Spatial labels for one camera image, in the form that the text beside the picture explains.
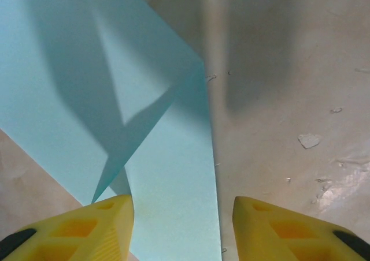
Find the floor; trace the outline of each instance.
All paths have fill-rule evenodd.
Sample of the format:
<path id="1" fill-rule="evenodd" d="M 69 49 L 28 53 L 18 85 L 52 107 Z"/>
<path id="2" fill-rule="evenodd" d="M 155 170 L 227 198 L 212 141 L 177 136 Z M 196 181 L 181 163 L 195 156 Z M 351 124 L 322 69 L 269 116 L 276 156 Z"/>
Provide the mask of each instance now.
<path id="1" fill-rule="evenodd" d="M 235 196 L 370 241 L 370 0 L 146 1 L 206 61 L 224 260 Z M 3 133 L 0 153 L 1 237 L 79 206 Z"/>

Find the light blue foam board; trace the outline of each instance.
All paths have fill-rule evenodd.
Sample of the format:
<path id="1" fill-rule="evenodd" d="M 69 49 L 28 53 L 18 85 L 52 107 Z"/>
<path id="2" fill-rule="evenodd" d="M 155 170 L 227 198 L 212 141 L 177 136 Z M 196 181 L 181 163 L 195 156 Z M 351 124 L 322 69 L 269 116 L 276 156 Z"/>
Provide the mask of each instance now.
<path id="1" fill-rule="evenodd" d="M 202 61 L 142 0 L 0 0 L 0 41 L 21 148 L 82 204 L 130 183 L 139 260 L 221 260 Z"/>

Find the yellow plastic part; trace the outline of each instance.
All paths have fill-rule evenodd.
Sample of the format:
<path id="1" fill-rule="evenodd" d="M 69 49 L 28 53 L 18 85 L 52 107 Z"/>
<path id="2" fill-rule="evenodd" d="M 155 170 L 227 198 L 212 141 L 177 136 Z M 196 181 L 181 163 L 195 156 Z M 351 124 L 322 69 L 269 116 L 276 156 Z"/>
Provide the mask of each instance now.
<path id="1" fill-rule="evenodd" d="M 115 196 L 25 226 L 37 232 L 4 261 L 127 260 L 133 225 L 131 197 Z"/>
<path id="2" fill-rule="evenodd" d="M 349 230 L 249 197 L 235 199 L 233 224 L 240 261 L 364 260 L 333 234 Z"/>

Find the concrete floor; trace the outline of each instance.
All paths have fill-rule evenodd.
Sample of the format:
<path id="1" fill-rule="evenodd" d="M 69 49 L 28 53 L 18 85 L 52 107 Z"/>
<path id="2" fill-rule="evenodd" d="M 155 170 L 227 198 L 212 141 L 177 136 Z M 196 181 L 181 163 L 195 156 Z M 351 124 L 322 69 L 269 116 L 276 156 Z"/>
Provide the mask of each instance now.
<path id="1" fill-rule="evenodd" d="M 238 260 L 235 196 L 370 241 L 370 0 L 147 1 L 216 76 L 208 85 L 224 260 Z M 306 150 L 298 136 L 308 133 L 321 142 Z M 78 206 L 4 134 L 0 153 L 1 236 Z"/>

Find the black rubber pad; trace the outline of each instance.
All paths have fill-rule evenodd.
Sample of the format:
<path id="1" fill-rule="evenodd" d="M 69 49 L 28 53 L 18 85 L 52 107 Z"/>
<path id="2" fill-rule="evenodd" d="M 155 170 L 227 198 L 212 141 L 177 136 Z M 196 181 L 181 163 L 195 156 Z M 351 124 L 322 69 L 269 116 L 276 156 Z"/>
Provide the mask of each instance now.
<path id="1" fill-rule="evenodd" d="M 366 261 L 370 261 L 370 245 L 363 239 L 340 230 L 334 230 L 333 234 Z"/>
<path id="2" fill-rule="evenodd" d="M 0 241 L 0 260 L 4 260 L 21 244 L 26 242 L 36 233 L 36 229 L 28 228 L 5 237 Z"/>

